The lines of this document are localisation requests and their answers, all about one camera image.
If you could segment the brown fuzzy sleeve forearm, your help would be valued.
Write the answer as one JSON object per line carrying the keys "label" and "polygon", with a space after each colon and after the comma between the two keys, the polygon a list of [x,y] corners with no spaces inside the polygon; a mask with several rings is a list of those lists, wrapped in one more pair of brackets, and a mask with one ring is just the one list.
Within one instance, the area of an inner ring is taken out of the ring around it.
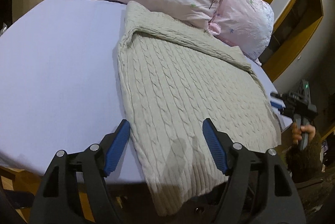
{"label": "brown fuzzy sleeve forearm", "polygon": [[321,174],[321,137],[318,132],[304,150],[292,146],[286,153],[287,169],[292,173],[294,183],[306,182]]}

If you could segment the person's right hand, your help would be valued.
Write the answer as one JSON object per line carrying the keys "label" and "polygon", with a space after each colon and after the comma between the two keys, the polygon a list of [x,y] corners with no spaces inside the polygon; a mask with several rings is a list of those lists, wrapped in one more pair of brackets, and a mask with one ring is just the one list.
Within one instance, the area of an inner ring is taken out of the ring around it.
{"label": "person's right hand", "polygon": [[297,126],[297,123],[293,122],[291,125],[291,132],[292,132],[292,143],[294,145],[298,145],[299,141],[302,140],[302,134],[308,134],[308,142],[311,142],[315,135],[316,135],[316,128],[311,125],[301,125],[300,127]]}

